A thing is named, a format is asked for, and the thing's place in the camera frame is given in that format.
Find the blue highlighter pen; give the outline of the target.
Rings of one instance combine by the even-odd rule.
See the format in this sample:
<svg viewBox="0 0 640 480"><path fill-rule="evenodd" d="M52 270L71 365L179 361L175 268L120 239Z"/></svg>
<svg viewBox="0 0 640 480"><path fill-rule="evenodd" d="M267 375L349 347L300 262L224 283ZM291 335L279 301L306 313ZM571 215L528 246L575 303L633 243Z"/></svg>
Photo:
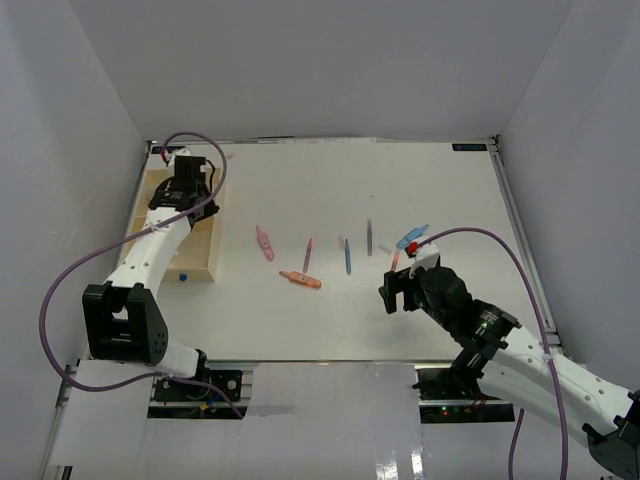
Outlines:
<svg viewBox="0 0 640 480"><path fill-rule="evenodd" d="M398 250L404 250L416 239L422 237L425 234L428 227L429 227L428 224L414 227L412 230L410 230L408 233L406 233L396 242L396 248Z"/></svg>

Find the orange highlighter pen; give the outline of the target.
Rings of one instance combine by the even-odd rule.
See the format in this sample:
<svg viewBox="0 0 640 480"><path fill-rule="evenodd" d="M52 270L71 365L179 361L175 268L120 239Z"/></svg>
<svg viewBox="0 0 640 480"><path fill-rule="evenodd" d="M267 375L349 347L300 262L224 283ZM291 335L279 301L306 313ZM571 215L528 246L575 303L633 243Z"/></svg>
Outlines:
<svg viewBox="0 0 640 480"><path fill-rule="evenodd" d="M296 271L283 271L279 272L279 275L286 278L289 282L297 285L305 286L312 289L321 289L322 282L316 278L310 277L305 273Z"/></svg>

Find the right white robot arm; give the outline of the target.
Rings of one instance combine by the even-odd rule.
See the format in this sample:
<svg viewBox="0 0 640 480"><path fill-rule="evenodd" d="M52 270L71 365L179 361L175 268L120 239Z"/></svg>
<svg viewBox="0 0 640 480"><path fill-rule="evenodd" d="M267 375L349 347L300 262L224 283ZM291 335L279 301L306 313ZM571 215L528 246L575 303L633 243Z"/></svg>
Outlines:
<svg viewBox="0 0 640 480"><path fill-rule="evenodd" d="M446 267L387 272L379 293L392 314L424 311L460 346L451 366L415 384L424 399L499 398L557 425L621 479L639 476L639 395L544 350L519 321L475 299Z"/></svg>

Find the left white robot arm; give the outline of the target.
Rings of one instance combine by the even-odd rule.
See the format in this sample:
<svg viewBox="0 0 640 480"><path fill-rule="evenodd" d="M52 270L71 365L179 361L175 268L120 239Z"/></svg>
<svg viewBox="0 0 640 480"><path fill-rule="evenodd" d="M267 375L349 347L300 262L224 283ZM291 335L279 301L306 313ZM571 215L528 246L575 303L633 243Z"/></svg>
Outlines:
<svg viewBox="0 0 640 480"><path fill-rule="evenodd" d="M102 284L90 284L82 307L90 354L97 360L145 365L177 377L188 398L199 399L211 387L211 374L198 366L201 353L171 338L157 294L183 241L194 226L213 217L213 201L168 225L164 222L208 198L215 168L204 157L178 155L173 173L149 200L138 237L119 266Z"/></svg>

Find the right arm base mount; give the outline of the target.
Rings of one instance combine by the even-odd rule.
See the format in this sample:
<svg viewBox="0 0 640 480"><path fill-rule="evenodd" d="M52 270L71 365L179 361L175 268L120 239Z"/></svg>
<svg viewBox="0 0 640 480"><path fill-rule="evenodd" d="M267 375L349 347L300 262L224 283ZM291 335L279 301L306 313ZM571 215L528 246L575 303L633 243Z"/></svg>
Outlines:
<svg viewBox="0 0 640 480"><path fill-rule="evenodd" d="M487 360L461 350L451 361L416 363L412 388L419 397L423 425L510 423L514 406L481 391L478 380Z"/></svg>

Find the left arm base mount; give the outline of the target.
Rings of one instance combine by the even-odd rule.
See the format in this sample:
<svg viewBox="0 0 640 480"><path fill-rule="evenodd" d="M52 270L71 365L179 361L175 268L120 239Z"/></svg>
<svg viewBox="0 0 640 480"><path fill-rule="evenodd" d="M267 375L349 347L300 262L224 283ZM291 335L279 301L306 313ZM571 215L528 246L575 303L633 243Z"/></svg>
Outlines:
<svg viewBox="0 0 640 480"><path fill-rule="evenodd" d="M147 417L164 420L241 420L252 393L253 367L205 361L188 383L154 381Z"/></svg>

